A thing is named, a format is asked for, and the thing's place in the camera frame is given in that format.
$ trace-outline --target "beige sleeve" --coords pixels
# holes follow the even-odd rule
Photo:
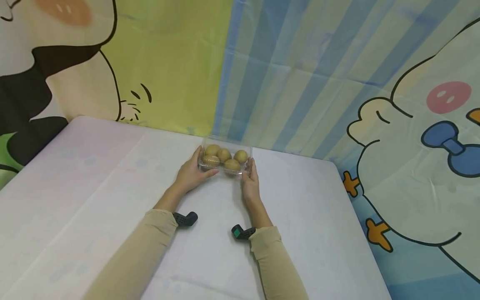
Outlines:
[[[257,229],[250,236],[252,252],[260,266],[260,276],[267,300],[308,299],[295,266],[283,246],[277,227]]]
[[[100,272],[84,299],[140,299],[177,227],[171,212],[148,211]]]

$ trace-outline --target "clear plastic box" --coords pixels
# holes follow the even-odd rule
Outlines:
[[[227,160],[220,161],[219,155],[220,156],[222,156],[222,155],[220,154],[219,151],[217,151],[216,155],[214,155],[219,160],[218,165],[215,165],[216,164],[216,159],[215,158],[214,158],[215,161],[212,162],[211,157],[206,157],[205,156],[205,151],[207,150],[208,146],[210,146],[210,145],[218,145],[219,149],[227,149],[230,152],[231,160],[235,160],[236,162],[238,162],[238,164],[240,165],[240,169],[235,169],[234,168],[234,167],[237,167],[235,162],[227,162]],[[207,155],[212,155],[212,152],[214,151],[214,148],[215,147],[212,146],[209,149],[209,153]],[[239,150],[243,150],[243,151],[246,152],[246,154],[248,156],[246,162],[242,162],[241,155],[239,155],[238,160],[235,159],[235,154]],[[241,145],[237,142],[229,141],[227,139],[224,139],[224,138],[221,138],[221,137],[218,137],[218,136],[208,135],[208,136],[204,137],[204,140],[202,142],[202,153],[200,154],[198,165],[203,169],[217,168],[217,169],[219,169],[220,171],[223,171],[223,173],[226,173],[226,174],[241,175],[242,172],[244,172],[244,171],[246,171],[247,173],[250,172],[249,162],[250,162],[251,157],[252,157],[252,147]]]

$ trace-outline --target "white tablecloth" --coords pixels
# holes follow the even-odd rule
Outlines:
[[[1,299],[79,299],[201,138],[79,117],[0,192]],[[254,149],[261,196],[311,299],[389,299],[335,166]],[[191,192],[143,299],[262,299],[239,181]]]

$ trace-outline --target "blue striped curtain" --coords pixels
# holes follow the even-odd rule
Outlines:
[[[347,127],[360,106],[389,98],[479,15],[477,0],[236,0],[213,134],[328,159],[354,178],[363,147]],[[381,221],[360,187],[350,196],[365,232],[367,219]],[[393,252],[371,248],[394,300],[480,295],[438,247],[386,236]]]

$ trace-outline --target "fabric backdrop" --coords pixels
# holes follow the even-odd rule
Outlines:
[[[232,7],[213,132],[335,162],[394,300],[480,295],[479,26],[449,43],[479,15],[475,0]]]
[[[478,299],[479,16],[477,0],[0,0],[0,187],[78,115],[212,131],[333,161],[394,300]]]
[[[231,0],[0,0],[0,188],[79,115],[206,135]]]

